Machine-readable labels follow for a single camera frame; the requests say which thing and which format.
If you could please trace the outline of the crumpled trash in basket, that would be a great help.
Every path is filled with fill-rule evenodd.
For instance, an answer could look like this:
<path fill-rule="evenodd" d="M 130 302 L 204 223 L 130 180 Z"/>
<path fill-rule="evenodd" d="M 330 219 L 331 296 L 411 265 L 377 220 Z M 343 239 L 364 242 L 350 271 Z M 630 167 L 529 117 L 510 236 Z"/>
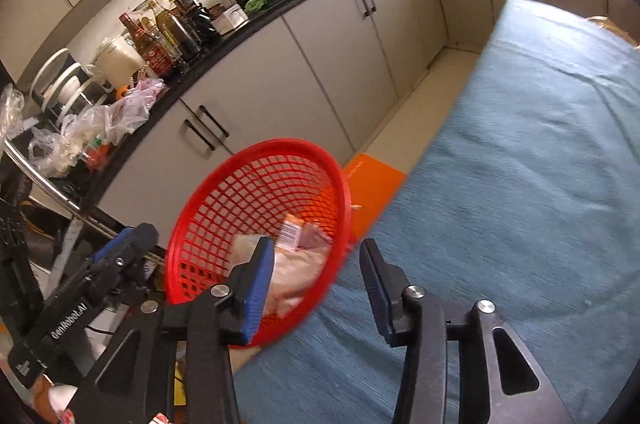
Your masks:
<path fill-rule="evenodd" d="M 318 279 L 333 240 L 315 223 L 287 214 L 274 242 L 274 265 L 264 317 L 284 318 Z"/>

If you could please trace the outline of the pink white plastic bag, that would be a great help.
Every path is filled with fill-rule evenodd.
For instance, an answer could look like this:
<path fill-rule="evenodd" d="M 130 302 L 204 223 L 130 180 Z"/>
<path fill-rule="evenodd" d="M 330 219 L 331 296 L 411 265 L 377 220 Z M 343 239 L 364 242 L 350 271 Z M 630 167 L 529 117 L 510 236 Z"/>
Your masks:
<path fill-rule="evenodd" d="M 143 79 L 113 104 L 92 106 L 79 115 L 73 122 L 73 135 L 87 142 L 99 138 L 116 147 L 149 120 L 152 107 L 166 89 L 160 78 Z"/>

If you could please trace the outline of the blue table cloth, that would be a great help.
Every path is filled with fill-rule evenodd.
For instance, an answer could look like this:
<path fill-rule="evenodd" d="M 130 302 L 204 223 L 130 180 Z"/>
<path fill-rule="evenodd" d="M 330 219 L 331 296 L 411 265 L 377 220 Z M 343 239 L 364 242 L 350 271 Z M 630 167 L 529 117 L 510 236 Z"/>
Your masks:
<path fill-rule="evenodd" d="M 508 0 L 370 232 L 437 297 L 491 300 L 577 423 L 612 421 L 639 360 L 639 53 Z"/>

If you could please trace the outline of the white electric kettle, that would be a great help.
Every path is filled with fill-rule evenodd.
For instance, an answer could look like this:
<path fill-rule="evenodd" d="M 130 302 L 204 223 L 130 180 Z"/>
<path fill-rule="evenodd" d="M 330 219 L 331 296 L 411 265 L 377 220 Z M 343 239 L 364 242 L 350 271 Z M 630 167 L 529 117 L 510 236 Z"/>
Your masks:
<path fill-rule="evenodd" d="M 104 38 L 86 69 L 100 76 L 108 89 L 129 87 L 134 76 L 145 66 L 129 35 Z"/>

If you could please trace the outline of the orange plastic stool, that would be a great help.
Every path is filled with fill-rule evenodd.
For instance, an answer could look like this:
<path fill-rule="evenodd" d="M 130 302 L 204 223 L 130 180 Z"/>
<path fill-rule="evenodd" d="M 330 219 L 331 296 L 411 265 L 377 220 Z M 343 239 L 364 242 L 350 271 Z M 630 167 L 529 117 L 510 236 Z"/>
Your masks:
<path fill-rule="evenodd" d="M 365 237 L 407 178 L 405 173 L 367 154 L 358 154 L 344 175 L 352 197 L 352 243 Z"/>

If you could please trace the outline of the dark sauce bottle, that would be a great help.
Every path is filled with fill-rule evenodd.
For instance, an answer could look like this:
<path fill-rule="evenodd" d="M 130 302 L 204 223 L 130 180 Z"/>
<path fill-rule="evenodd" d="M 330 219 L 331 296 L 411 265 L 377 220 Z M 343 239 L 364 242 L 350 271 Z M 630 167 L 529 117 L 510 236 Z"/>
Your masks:
<path fill-rule="evenodd" d="M 210 49 L 220 43 L 220 34 L 213 25 L 213 17 L 201 0 L 174 0 L 174 3 L 205 48 Z"/>

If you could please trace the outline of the white small container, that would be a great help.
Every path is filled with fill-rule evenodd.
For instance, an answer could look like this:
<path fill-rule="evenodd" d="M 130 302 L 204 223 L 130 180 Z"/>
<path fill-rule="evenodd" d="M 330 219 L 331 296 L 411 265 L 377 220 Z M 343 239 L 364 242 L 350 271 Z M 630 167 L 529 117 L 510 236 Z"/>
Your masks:
<path fill-rule="evenodd" d="M 213 21 L 213 26 L 216 31 L 221 35 L 229 34 L 236 28 L 242 27 L 248 22 L 248 16 L 244 10 L 238 5 L 230 6 L 225 9 L 217 18 Z"/>

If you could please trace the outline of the yellow plastic bag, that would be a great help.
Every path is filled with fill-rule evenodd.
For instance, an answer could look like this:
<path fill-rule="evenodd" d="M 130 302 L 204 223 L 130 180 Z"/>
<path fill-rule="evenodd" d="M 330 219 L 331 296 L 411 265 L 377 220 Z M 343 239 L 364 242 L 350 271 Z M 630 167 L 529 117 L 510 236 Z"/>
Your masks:
<path fill-rule="evenodd" d="M 590 16 L 587 18 L 588 22 L 597 25 L 599 28 L 605 29 L 608 32 L 612 32 L 612 34 L 614 34 L 617 37 L 620 37 L 620 39 L 625 40 L 626 42 L 628 42 L 629 44 L 631 44 L 631 46 L 634 47 L 634 49 L 638 50 L 639 49 L 639 43 L 637 40 L 635 40 L 634 38 L 631 37 L 631 34 L 628 34 L 628 32 L 626 32 L 626 30 L 623 30 L 623 28 L 620 28 L 620 26 L 617 26 L 612 20 L 610 20 L 608 17 L 606 16 Z"/>

